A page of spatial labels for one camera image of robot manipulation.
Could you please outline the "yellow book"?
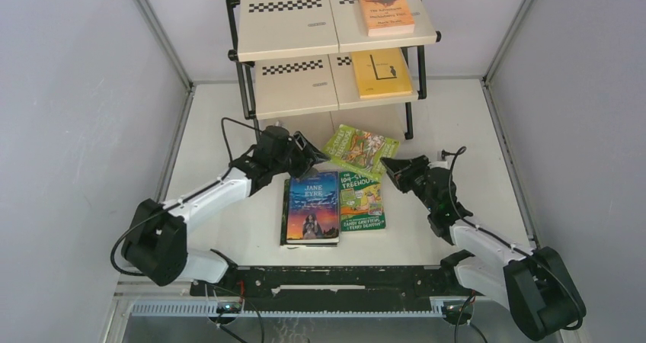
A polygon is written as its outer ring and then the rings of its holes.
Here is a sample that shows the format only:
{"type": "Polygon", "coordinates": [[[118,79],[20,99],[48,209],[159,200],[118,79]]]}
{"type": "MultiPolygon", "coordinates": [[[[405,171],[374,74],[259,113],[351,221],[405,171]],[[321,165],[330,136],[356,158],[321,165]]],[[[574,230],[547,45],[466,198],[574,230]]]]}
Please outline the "yellow book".
{"type": "Polygon", "coordinates": [[[413,85],[400,48],[356,51],[350,54],[361,99],[413,94],[413,85]]]}

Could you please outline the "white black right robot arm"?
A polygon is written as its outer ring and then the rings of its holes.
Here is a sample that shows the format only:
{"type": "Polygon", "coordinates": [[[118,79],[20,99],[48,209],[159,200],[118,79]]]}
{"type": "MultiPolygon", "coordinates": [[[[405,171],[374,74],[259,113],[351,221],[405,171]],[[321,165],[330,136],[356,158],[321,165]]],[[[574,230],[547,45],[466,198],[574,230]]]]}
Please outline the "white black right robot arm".
{"type": "Polygon", "coordinates": [[[468,289],[488,297],[533,341],[581,328],[587,308],[561,256],[550,247],[509,242],[484,227],[457,199],[453,163],[438,165],[425,155],[380,162],[400,192],[413,193],[425,206],[433,233],[458,248],[440,262],[447,293],[468,289]]]}

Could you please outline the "light green treehouse book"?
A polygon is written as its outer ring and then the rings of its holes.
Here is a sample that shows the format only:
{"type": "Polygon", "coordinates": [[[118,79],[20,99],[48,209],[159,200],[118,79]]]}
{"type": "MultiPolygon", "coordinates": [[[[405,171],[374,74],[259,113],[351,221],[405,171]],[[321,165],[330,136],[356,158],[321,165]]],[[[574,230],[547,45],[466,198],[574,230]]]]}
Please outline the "light green treehouse book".
{"type": "Polygon", "coordinates": [[[377,133],[341,124],[327,141],[323,153],[341,168],[373,181],[385,174],[382,158],[393,158],[400,142],[377,133]]]}

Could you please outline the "dark green treehouse book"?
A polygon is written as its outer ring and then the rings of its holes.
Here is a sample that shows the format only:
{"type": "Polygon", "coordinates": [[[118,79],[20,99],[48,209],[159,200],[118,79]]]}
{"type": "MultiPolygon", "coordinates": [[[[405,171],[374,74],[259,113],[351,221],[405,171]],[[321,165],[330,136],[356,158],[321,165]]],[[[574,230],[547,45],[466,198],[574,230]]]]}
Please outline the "dark green treehouse book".
{"type": "Polygon", "coordinates": [[[381,183],[352,171],[341,171],[339,180],[341,231],[384,229],[381,183]]]}

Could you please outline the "orange paperback book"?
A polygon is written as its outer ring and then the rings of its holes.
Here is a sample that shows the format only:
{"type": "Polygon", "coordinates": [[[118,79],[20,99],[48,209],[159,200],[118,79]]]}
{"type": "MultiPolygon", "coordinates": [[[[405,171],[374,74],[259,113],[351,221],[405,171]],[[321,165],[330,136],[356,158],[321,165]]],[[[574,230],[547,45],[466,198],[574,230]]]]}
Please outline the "orange paperback book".
{"type": "Polygon", "coordinates": [[[415,22],[407,0],[358,0],[369,37],[412,34],[415,22]]]}

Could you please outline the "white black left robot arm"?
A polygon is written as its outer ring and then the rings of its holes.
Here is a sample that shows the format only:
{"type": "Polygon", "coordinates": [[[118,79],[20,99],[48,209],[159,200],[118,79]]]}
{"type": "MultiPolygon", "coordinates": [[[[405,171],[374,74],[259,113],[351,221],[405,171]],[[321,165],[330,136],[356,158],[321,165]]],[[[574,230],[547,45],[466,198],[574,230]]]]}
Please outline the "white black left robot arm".
{"type": "Polygon", "coordinates": [[[142,201],[130,228],[111,249],[110,262],[121,274],[147,277],[160,287],[191,279],[230,294],[238,285],[237,273],[229,269],[232,261],[218,251],[188,248],[188,236],[211,216],[269,185],[274,176],[304,178],[329,159],[301,132],[268,126],[256,144],[210,183],[175,200],[142,201]]]}

